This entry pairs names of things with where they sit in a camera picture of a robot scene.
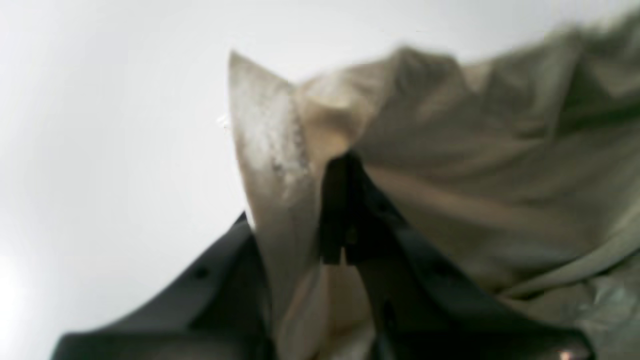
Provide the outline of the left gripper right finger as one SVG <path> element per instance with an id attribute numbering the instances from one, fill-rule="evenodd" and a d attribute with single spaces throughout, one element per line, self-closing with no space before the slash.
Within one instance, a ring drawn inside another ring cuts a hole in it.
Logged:
<path id="1" fill-rule="evenodd" d="M 375 324 L 372 360 L 594 360 L 576 328 L 532 320 L 483 291 L 413 228 L 360 160 L 329 162 L 318 244 L 354 266 Z"/>

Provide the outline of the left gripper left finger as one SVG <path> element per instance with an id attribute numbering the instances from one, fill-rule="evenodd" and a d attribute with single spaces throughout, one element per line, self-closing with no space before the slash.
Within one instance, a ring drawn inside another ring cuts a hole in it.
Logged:
<path id="1" fill-rule="evenodd" d="M 271 294 L 245 214 L 117 321 L 62 336 L 53 360 L 274 360 Z"/>

